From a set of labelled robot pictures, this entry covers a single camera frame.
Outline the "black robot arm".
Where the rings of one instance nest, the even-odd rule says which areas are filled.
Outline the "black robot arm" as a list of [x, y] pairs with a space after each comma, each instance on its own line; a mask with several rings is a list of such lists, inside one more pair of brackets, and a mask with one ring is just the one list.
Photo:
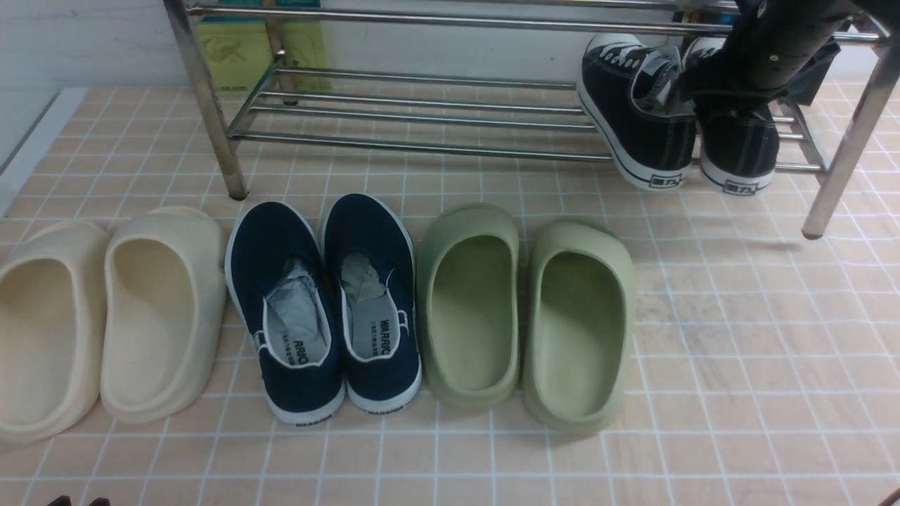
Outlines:
[[739, 1], [740, 16], [712, 55], [686, 68], [679, 98], [755, 109], [779, 96], [852, 14], [898, 23], [896, 1]]

